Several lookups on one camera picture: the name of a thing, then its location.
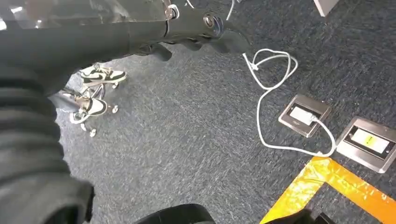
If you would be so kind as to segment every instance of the sneaker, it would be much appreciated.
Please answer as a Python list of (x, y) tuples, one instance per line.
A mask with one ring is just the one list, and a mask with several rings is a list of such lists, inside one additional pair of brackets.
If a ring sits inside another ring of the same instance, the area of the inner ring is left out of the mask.
[(100, 84), (117, 83), (127, 78), (125, 72), (111, 70), (110, 68), (94, 66), (80, 70), (80, 76), (83, 78), (83, 84), (91, 87)]
[(99, 116), (107, 111), (107, 103), (101, 99), (82, 97), (76, 99), (76, 102), (85, 113), (91, 116)]

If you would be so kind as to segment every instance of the orange tape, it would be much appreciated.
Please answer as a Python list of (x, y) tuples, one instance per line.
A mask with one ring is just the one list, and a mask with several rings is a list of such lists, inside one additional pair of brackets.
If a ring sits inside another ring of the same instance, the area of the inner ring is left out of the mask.
[(396, 202), (330, 158), (313, 157), (269, 210), (260, 224), (303, 209), (328, 183), (384, 224), (396, 224)]

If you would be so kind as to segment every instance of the yellow label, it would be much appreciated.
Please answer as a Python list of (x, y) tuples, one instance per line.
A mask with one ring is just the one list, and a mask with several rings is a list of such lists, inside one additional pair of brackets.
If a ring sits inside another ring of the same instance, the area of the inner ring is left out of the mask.
[(364, 143), (367, 147), (373, 147), (375, 144), (375, 138), (372, 135), (369, 135), (366, 137), (366, 139), (364, 140)]

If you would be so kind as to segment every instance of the chair caster wheel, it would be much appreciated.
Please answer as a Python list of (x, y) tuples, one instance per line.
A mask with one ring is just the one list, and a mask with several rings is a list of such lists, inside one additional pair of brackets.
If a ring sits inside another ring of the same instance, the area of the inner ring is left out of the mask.
[(91, 138), (95, 137), (95, 135), (96, 135), (96, 128), (93, 128), (93, 129), (90, 129), (90, 130), (89, 130), (89, 129), (85, 126), (85, 123), (82, 123), (80, 126), (81, 126), (81, 129), (82, 129), (83, 131), (85, 131), (85, 132), (89, 131), (89, 136), (90, 136)]
[(112, 88), (113, 88), (113, 89), (117, 89), (119, 84), (120, 84), (120, 83), (118, 83), (118, 82), (117, 82), (117, 83), (114, 83), (114, 84), (112, 85)]
[(95, 137), (95, 135), (96, 135), (96, 129), (94, 128), (94, 129), (92, 129), (92, 130), (89, 132), (89, 136), (90, 136), (91, 138), (93, 138), (93, 137)]
[(112, 109), (112, 113), (116, 113), (116, 112), (118, 112), (118, 106), (117, 105), (115, 105), (113, 107), (113, 109)]

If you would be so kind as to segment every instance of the charging cable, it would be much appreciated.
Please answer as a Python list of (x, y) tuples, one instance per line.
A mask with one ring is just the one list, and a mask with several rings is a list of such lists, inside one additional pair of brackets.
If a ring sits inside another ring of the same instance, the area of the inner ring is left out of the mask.
[[(255, 63), (256, 58), (257, 58), (257, 55), (258, 55), (260, 52), (264, 52), (264, 51), (269, 51), (269, 52), (274, 53), (274, 54), (276, 54), (276, 55), (267, 57), (267, 58), (261, 60), (260, 62)], [(262, 136), (262, 133), (261, 133), (261, 128), (260, 128), (260, 106), (261, 106), (261, 101), (262, 101), (262, 99), (263, 99), (265, 96), (267, 96), (271, 91), (273, 91), (274, 89), (276, 89), (276, 88), (278, 88), (279, 86), (281, 86), (281, 85), (282, 85), (282, 84), (283, 84), (283, 83), (284, 83), (284, 82), (285, 82), (285, 81), (297, 70), (298, 62), (297, 62), (297, 60), (296, 60), (294, 57), (290, 56), (290, 54), (287, 53), (287, 52), (284, 52), (284, 51), (276, 51), (276, 50), (271, 50), (271, 49), (261, 49), (261, 50), (257, 51), (256, 54), (255, 54), (255, 56), (253, 57), (253, 61), (252, 61), (252, 62), (250, 62), (250, 61), (248, 60), (248, 57), (246, 56), (246, 53), (243, 53), (242, 55), (243, 55), (243, 57), (245, 58), (245, 61), (246, 61), (246, 63), (247, 63), (247, 66), (249, 67), (250, 72), (252, 73), (253, 78), (255, 78), (256, 82), (258, 83), (258, 85), (259, 85), (262, 89), (266, 90), (266, 92), (265, 92), (264, 94), (262, 94), (262, 96), (260, 97), (260, 99), (259, 99), (259, 101), (258, 101), (258, 103), (257, 103), (257, 112), (256, 112), (257, 131), (258, 131), (258, 133), (259, 133), (259, 137), (260, 137), (260, 140), (261, 140), (262, 144), (263, 144), (264, 146), (268, 147), (268, 148), (293, 150), (293, 151), (298, 151), (298, 152), (305, 153), (305, 154), (312, 155), (312, 156), (329, 157), (330, 155), (332, 155), (332, 154), (334, 153), (335, 149), (337, 148), (336, 143), (335, 143), (334, 136), (333, 136), (333, 134), (330, 132), (330, 130), (326, 127), (326, 125), (323, 124), (323, 122), (320, 121), (320, 120), (319, 120), (317, 117), (315, 117), (314, 115), (311, 116), (311, 121), (312, 121), (312, 122), (316, 122), (316, 123), (318, 123), (320, 126), (322, 126), (322, 128), (323, 128), (323, 129), (326, 131), (326, 133), (329, 135), (330, 140), (331, 140), (331, 142), (332, 142), (332, 147), (331, 147), (331, 149), (330, 149), (330, 151), (329, 151), (328, 153), (326, 153), (326, 154), (323, 154), (323, 153), (321, 153), (321, 152), (313, 153), (313, 152), (310, 152), (310, 151), (307, 151), (307, 150), (303, 150), (303, 149), (300, 149), (300, 148), (288, 147), (288, 146), (274, 146), (274, 145), (270, 145), (270, 144), (268, 144), (268, 143), (265, 142), (265, 140), (264, 140), (264, 138), (263, 138), (263, 136)], [(286, 73), (285, 73), (283, 79), (282, 79), (279, 83), (277, 83), (276, 85), (274, 85), (274, 86), (271, 86), (271, 87), (266, 87), (266, 86), (264, 86), (264, 85), (258, 80), (258, 78), (257, 78), (257, 76), (256, 76), (256, 74), (255, 74), (254, 71), (257, 71), (257, 70), (258, 70), (258, 66), (259, 66), (260, 64), (262, 64), (262, 63), (264, 63), (264, 62), (267, 62), (267, 61), (269, 61), (269, 60), (275, 59), (275, 58), (282, 58), (282, 57), (286, 57), (286, 58), (288, 59), (287, 70), (286, 70)], [(294, 65), (293, 70), (290, 71), (290, 69), (291, 69), (291, 60), (294, 61), (295, 65)]]
[[(186, 1), (187, 1), (187, 4), (188, 4), (191, 8), (194, 8), (194, 6), (191, 4), (190, 0), (186, 0)], [(230, 19), (231, 13), (232, 13), (233, 10), (234, 10), (234, 6), (235, 6), (235, 0), (232, 0), (231, 8), (230, 8), (230, 11), (228, 12), (228, 15), (227, 15), (226, 20), (229, 20), (229, 19)]]

